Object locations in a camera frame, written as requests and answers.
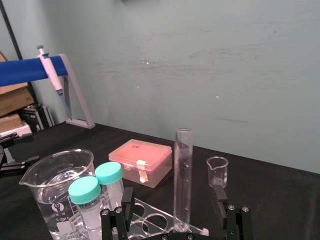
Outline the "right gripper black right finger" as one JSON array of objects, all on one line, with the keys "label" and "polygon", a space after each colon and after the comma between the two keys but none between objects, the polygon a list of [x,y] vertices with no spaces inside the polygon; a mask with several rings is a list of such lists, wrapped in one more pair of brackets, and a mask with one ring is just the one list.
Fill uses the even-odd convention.
[{"label": "right gripper black right finger", "polygon": [[229,203],[221,185],[212,186],[211,204],[224,233],[224,240],[252,240],[251,210],[248,206]]}]

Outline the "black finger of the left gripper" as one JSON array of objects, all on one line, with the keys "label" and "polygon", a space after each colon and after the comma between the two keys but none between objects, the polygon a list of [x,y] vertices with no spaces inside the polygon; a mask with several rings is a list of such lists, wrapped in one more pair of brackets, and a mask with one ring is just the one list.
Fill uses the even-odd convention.
[{"label": "black finger of the left gripper", "polygon": [[0,137],[0,146],[2,148],[9,148],[15,144],[15,140],[19,139],[20,136],[14,132],[6,136]]},{"label": "black finger of the left gripper", "polygon": [[33,156],[21,162],[7,162],[5,157],[0,161],[0,177],[11,177],[23,175],[29,167],[40,160],[40,156]]}]

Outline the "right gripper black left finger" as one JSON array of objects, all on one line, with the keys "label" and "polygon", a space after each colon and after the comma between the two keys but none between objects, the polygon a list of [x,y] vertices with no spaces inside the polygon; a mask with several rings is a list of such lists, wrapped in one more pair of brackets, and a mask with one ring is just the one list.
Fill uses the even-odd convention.
[{"label": "right gripper black left finger", "polygon": [[128,240],[131,221],[135,207],[135,193],[133,187],[126,187],[121,200],[121,206],[114,210],[107,208],[100,212],[101,239],[113,240],[113,229],[117,230],[118,240]]}]

